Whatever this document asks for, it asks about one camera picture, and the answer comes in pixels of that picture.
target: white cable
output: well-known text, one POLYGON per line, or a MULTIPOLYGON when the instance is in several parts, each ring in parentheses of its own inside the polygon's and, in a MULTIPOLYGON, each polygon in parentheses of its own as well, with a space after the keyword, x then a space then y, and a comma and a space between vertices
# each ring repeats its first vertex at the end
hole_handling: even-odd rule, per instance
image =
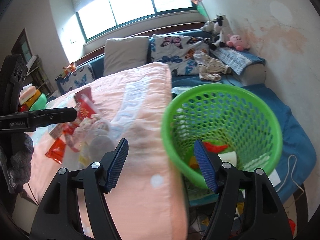
POLYGON ((291 180, 292 180, 292 182, 294 183, 294 184, 296 184, 296 186, 302 191, 302 194, 296 199, 296 200, 298 200, 303 194, 304 194, 304 189, 302 188, 302 187, 300 187, 295 181, 294 181, 294 179, 293 179, 293 172, 294 172, 294 169, 295 169, 295 167, 296 167, 296 164, 297 164, 297 157, 295 156, 295 155, 290 155, 289 157, 288 157, 288 172, 287 172, 287 175, 285 176, 285 178, 284 178, 284 181, 283 181, 283 183, 282 183, 282 185, 276 190, 276 192, 279 192, 279 190, 281 190, 281 188, 283 187, 283 185, 285 184, 285 182, 287 181, 287 178, 288 178, 288 176, 289 176, 289 172, 290 172, 290 158, 291 157, 294 157, 296 160, 295 160, 295 162, 294 162, 294 165, 293 165, 293 167, 292 167, 292 171, 291 171, 291 180))

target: blue bed sheet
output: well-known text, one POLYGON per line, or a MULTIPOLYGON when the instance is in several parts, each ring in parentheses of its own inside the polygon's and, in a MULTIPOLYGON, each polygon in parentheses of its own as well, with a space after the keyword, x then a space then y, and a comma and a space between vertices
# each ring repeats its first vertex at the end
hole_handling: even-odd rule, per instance
MULTIPOLYGON (((227 77, 224 75, 220 82, 242 87, 241 83, 235 80, 232 76, 227 77)), ((201 81, 198 76, 172 78, 172 87, 198 86, 206 83, 213 82, 201 81)), ((265 101, 265 103, 275 113, 282 129, 283 149, 280 161, 276 167, 281 183, 277 185, 275 189, 277 190, 284 182, 285 176, 288 172, 288 158, 290 155, 295 155, 297 157, 296 167, 293 172, 293 179, 298 185, 301 185, 310 175, 316 164, 316 151, 311 144, 310 139, 292 115, 291 109, 286 106, 271 89, 265 87, 264 84, 251 85, 243 88, 254 93, 265 101)), ((284 203, 298 189, 295 183, 291 180, 291 171, 294 162, 295 158, 290 158, 289 176, 278 192, 282 203, 284 203)))

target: blue blanket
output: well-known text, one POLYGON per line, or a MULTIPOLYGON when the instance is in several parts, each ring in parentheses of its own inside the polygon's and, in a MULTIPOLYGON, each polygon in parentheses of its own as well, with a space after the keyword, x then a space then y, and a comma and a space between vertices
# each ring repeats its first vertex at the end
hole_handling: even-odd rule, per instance
POLYGON ((247 50, 237 51, 232 48, 224 47, 210 50, 210 53, 220 59, 224 64, 231 67, 237 75, 241 75, 245 68, 250 65, 258 63, 265 65, 266 63, 264 58, 257 57, 247 50))
MULTIPOLYGON (((197 86, 207 83, 199 80, 199 77, 181 78, 179 80, 172 79, 172 81, 172 87, 197 86)), ((228 79, 227 76, 223 76, 220 82, 225 84, 232 83, 233 85, 241 87, 241 84, 230 76, 228 76, 228 79)), ((295 155, 297 157, 297 163, 292 177, 298 185, 301 185, 310 175, 316 164, 316 151, 311 144, 310 139, 292 115, 291 109, 286 106, 271 89, 266 88, 264 84, 251 85, 243 88, 254 93, 265 101, 265 103, 275 113, 282 129, 283 149, 280 161, 276 167, 276 171, 281 182, 275 187, 275 189, 277 190, 284 182, 284 178, 288 172, 288 158, 290 155, 295 155)), ((294 162, 295 158, 290 158, 289 176, 278 192, 282 203, 284 203, 298 189, 291 180, 291 171, 294 162)))

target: basket rim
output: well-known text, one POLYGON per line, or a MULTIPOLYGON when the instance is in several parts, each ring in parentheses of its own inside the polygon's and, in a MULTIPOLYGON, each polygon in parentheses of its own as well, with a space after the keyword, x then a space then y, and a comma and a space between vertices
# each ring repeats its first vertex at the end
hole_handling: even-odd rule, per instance
POLYGON ((275 154, 270 156, 270 159, 268 160, 267 165, 264 167, 264 171, 267 175, 269 175, 276 167, 277 163, 280 160, 281 153, 282 153, 282 146, 283 146, 283 140, 282 140, 282 131, 280 124, 278 122, 278 119, 276 115, 273 113, 271 108, 257 95, 255 95, 252 92, 249 92, 248 90, 245 90, 240 87, 231 86, 227 84, 204 84, 200 86, 193 87, 180 95, 176 96, 170 104, 167 106, 167 108, 164 111, 163 117, 162 117, 162 125, 161 125, 161 138, 164 145, 164 149, 167 152, 167 155, 169 156, 170 160, 174 163, 174 165, 182 172, 192 183, 194 183, 196 186, 200 188, 208 188, 206 185, 206 182, 204 180, 204 177, 200 175, 198 172, 194 171, 192 168, 190 168, 178 155, 177 151, 175 150, 173 144, 172 144, 172 138, 169 134, 170 131, 170 123, 166 120, 169 119, 170 116, 172 116, 174 113, 174 110, 176 108, 177 104, 185 103, 185 98, 189 98, 190 96, 194 96, 196 93, 205 93, 205 92, 231 92, 234 93, 235 91, 239 94, 246 94, 247 96, 252 97, 254 100, 258 101, 261 105, 264 106, 266 112, 268 113, 268 121, 269 124, 273 124, 273 127, 275 129, 275 134, 278 135, 279 140, 276 141, 276 144, 274 145, 274 152, 275 154))

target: window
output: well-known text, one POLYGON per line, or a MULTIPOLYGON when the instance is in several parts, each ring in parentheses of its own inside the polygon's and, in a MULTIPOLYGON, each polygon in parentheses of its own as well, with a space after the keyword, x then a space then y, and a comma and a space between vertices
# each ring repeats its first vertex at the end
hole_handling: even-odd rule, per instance
POLYGON ((25 63, 28 63, 28 61, 31 59, 32 54, 30 51, 30 46, 28 44, 26 31, 23 29, 21 34, 19 35, 17 41, 15 42, 11 54, 20 54, 24 60, 25 63))
POLYGON ((86 41, 151 16, 194 10, 190 0, 94 0, 77 12, 86 41))

